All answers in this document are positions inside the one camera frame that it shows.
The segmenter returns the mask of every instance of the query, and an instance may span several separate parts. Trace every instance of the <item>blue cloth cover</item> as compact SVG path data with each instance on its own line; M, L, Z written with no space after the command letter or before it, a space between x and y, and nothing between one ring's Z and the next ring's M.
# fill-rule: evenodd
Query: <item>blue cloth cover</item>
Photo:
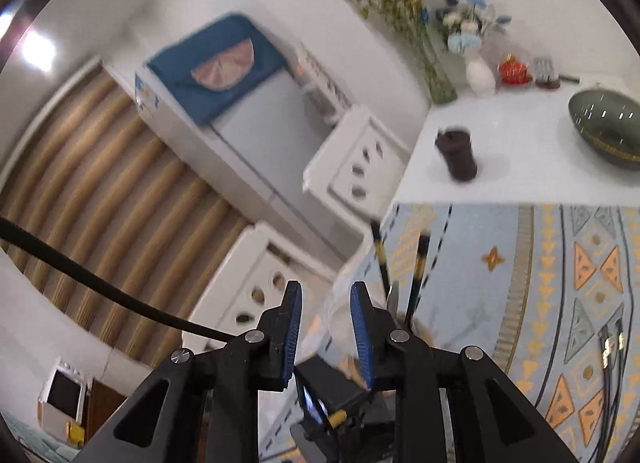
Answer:
M191 70L209 58L250 38L255 63L251 71L225 91L213 91L198 84ZM206 125L271 74L287 65L286 59L267 38L241 14L231 14L199 32L162 50L147 63L178 104L199 126Z

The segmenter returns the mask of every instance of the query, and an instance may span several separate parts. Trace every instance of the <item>yellow object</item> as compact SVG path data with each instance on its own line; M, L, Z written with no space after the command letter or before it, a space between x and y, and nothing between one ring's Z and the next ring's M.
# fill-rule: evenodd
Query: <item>yellow object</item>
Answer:
M66 440L77 447L84 445L84 428L74 421L66 423Z
M381 241L374 241L373 246L376 247L376 257L381 265L386 265L386 253L385 248L382 246Z
M424 263L427 260L426 255L418 255L415 258L414 279L421 281L424 277Z
M335 429L339 425L343 424L347 419L347 411L344 409L340 409L340 411L335 411L334 414L329 416L329 423Z

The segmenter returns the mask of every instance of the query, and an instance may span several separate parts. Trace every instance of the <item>green bowl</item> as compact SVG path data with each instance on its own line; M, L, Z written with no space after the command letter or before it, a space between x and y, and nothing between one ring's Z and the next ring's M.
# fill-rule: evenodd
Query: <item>green bowl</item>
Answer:
M608 89L589 89L569 100L580 136L616 166L640 170L640 104Z

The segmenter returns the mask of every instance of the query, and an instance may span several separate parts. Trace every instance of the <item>white countertop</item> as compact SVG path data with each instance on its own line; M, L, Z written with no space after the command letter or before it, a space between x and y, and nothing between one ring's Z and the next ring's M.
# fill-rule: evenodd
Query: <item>white countertop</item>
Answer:
M640 171L608 164L575 131L568 101L588 85L563 84L551 92L502 89L489 99L464 94L433 108L394 202L640 205ZM469 183L450 178L434 146L438 130L451 126L471 133L478 175Z

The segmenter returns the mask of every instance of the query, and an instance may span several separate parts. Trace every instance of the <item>dark mug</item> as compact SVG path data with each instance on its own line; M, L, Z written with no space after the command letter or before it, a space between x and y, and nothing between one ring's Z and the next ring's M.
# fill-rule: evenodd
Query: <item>dark mug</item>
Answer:
M478 165L471 150L471 135L465 129L449 128L438 131L436 147L447 162L449 173L459 182L470 182L478 173Z

